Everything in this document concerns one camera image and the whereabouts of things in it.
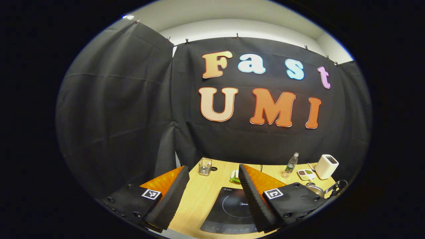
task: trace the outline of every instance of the curtain fold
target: curtain fold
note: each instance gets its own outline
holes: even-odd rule
[[[122,19],[66,72],[57,98],[58,141],[70,170],[95,198],[176,167],[168,162],[174,160],[172,50],[159,33]]]

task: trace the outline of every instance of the plastic water bottle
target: plastic water bottle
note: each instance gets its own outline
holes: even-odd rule
[[[292,173],[295,166],[297,166],[298,163],[298,153],[295,153],[294,156],[289,160],[288,164],[286,165],[285,172],[283,173],[282,177],[288,178],[289,174]]]

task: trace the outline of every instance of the small glass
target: small glass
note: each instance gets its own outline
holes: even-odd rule
[[[287,178],[289,178],[289,174],[290,173],[287,173],[287,172],[283,172],[283,174],[282,174],[282,177],[284,178],[284,179],[287,179]]]
[[[213,161],[210,159],[202,158],[199,161],[199,174],[208,176],[211,172],[211,167],[213,165]]]

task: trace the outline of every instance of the green object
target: green object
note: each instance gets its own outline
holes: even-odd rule
[[[295,167],[293,167],[293,168],[292,168],[292,167],[290,167],[290,166],[288,165],[288,166],[286,166],[286,168],[285,168],[285,172],[287,172],[287,173],[289,173],[289,174],[290,174],[290,173],[292,173],[292,171],[294,170],[294,168],[295,168]]]
[[[236,176],[235,176],[235,177],[233,177],[233,178],[231,178],[231,179],[230,179],[230,182],[238,182],[238,183],[241,183],[241,182],[240,182],[240,180],[236,178]]]

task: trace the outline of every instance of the blue letter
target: blue letter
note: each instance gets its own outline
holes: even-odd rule
[[[291,79],[302,80],[304,78],[304,66],[301,62],[293,59],[287,59],[285,61],[285,65],[289,69],[286,73]]]
[[[241,72],[255,72],[256,74],[263,74],[266,72],[266,69],[263,67],[263,59],[256,54],[245,54],[241,55],[240,60],[242,60],[238,68]]]

